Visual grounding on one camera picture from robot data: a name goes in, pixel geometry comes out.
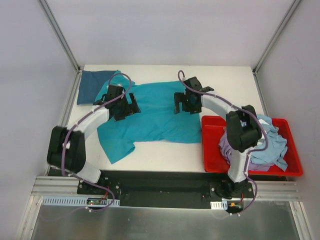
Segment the teal t shirt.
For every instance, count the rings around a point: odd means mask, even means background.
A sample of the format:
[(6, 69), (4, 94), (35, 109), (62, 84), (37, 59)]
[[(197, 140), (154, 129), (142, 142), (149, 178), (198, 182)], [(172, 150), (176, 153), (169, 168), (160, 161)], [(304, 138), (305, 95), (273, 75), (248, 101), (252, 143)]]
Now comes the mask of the teal t shirt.
[(174, 94), (184, 91), (179, 81), (136, 85), (117, 70), (111, 84), (129, 89), (140, 108), (139, 113), (119, 121), (110, 119), (97, 128), (100, 145), (111, 164), (132, 153), (136, 142), (201, 142), (199, 114), (175, 114)]

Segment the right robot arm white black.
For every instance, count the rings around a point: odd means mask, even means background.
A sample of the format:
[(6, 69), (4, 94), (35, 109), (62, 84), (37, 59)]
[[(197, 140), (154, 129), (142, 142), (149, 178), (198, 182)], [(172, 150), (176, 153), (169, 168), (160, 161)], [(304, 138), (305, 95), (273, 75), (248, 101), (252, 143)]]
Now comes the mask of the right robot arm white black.
[(226, 122), (226, 138), (231, 147), (231, 163), (224, 182), (215, 188), (215, 194), (224, 199), (237, 197), (248, 183), (248, 168), (252, 152), (265, 135), (255, 108), (252, 105), (238, 107), (217, 94), (213, 88), (202, 87), (196, 77), (178, 77), (184, 85), (184, 92), (174, 93), (174, 113), (184, 111), (200, 113), (209, 109)]

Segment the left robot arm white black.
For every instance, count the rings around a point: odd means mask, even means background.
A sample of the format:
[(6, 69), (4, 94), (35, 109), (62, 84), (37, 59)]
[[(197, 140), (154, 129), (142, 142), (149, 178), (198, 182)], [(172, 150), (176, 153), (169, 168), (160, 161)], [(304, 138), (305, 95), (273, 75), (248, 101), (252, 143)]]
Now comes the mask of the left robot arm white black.
[(121, 85), (109, 85), (107, 92), (93, 103), (90, 111), (68, 126), (55, 126), (52, 129), (47, 163), (88, 181), (88, 188), (99, 195), (105, 191), (106, 183), (101, 179), (102, 171), (87, 161), (86, 139), (109, 120), (120, 121), (141, 110), (134, 93)]

